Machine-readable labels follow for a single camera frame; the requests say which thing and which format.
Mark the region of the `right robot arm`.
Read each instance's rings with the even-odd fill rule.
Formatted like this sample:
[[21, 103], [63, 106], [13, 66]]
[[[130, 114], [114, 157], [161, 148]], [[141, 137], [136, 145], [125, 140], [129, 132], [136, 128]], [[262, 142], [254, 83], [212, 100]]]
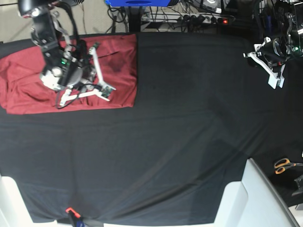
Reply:
[[[42, 84], [57, 93], [55, 107], [63, 109], [79, 98], [97, 96], [109, 101], [115, 87], [104, 81], [98, 60], [98, 43], [87, 47], [80, 39], [69, 3], [62, 0], [19, 0], [18, 13], [31, 18], [32, 42], [40, 47], [45, 66], [40, 73]], [[58, 21], [62, 8], [68, 15], [75, 43]]]

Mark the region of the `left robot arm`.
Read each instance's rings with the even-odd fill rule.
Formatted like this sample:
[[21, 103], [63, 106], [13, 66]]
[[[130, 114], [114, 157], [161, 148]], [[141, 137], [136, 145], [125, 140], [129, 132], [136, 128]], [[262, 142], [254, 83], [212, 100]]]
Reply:
[[269, 75], [268, 84], [282, 88], [283, 72], [287, 61], [303, 57], [303, 2], [301, 0], [277, 0], [273, 4], [280, 36], [264, 37], [260, 44], [254, 44], [254, 51], [243, 54], [263, 68]]

